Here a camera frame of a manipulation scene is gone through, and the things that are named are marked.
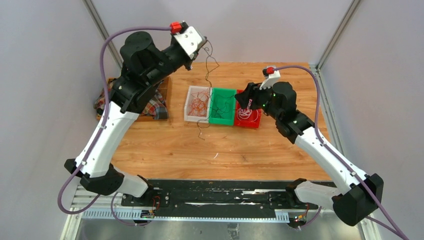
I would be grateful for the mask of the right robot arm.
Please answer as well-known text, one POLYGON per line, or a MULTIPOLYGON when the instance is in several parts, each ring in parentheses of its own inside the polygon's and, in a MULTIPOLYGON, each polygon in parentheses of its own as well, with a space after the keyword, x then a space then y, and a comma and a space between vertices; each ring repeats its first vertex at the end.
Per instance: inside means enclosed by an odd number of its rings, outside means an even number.
POLYGON ((250 82, 235 96, 243 109, 263 110, 275 120, 278 132, 311 156, 330 176, 335 187, 299 178, 286 187, 286 203, 294 209, 311 203, 335 212, 346 225, 355 226, 378 209, 384 180, 369 175, 347 160, 322 135, 315 123, 297 109, 297 94, 288 82, 260 89, 250 82))

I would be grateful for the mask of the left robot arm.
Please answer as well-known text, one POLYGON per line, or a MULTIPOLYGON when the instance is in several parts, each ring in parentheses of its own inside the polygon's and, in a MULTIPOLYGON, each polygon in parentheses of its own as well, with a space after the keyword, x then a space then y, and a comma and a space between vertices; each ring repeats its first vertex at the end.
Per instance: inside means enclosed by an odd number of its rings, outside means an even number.
POLYGON ((207 38, 194 27, 170 32, 170 45, 159 50, 149 28, 127 28, 120 49, 121 75, 112 88, 105 88, 105 106, 95 132, 83 151, 64 166, 80 184, 98 195, 123 193, 134 196, 140 206, 149 206, 153 193, 141 176, 117 170, 111 159, 129 127, 155 96, 158 84, 181 67, 190 70, 207 38))

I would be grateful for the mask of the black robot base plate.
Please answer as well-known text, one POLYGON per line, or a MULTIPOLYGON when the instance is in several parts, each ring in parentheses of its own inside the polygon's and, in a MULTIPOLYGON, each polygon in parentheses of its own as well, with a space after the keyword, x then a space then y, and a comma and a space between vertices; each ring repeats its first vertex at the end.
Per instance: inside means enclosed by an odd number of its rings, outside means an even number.
POLYGON ((151 179, 141 197, 120 193, 113 201, 120 219, 287 222, 289 212, 312 212, 292 203, 290 181, 151 179))

